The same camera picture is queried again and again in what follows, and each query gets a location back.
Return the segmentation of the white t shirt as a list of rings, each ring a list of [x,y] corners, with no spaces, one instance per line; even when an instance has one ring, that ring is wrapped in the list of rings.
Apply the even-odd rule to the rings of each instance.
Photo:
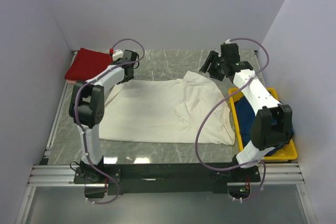
[[[182,79],[131,80],[113,87],[105,101],[99,136],[107,141],[234,145],[230,108],[215,82],[188,71]]]

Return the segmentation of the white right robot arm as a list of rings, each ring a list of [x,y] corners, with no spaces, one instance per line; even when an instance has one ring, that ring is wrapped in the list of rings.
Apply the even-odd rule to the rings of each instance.
[[[210,51],[200,71],[217,80],[227,77],[243,93],[254,112],[249,142],[234,156],[232,165],[222,169],[230,170],[232,179],[241,182],[249,175],[249,168],[291,140],[292,109],[268,92],[250,63],[241,61],[236,51],[226,56]]]

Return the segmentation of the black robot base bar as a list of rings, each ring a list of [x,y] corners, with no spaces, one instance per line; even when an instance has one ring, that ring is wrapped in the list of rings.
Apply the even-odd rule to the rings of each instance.
[[[214,163],[218,170],[200,163],[186,164],[100,164],[109,180],[90,165],[76,168],[74,183],[84,185],[85,196],[103,198],[105,194],[212,192],[226,194],[229,183],[245,184],[261,180],[257,166],[224,171],[230,163]]]

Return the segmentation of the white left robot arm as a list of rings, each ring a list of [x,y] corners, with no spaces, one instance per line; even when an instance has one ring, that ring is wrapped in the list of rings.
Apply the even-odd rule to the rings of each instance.
[[[81,161],[77,174],[93,183],[109,175],[104,170],[103,154],[99,143],[99,125],[104,117],[104,97],[108,90],[134,78],[140,56],[125,50],[96,76],[74,84],[69,115],[80,134]]]

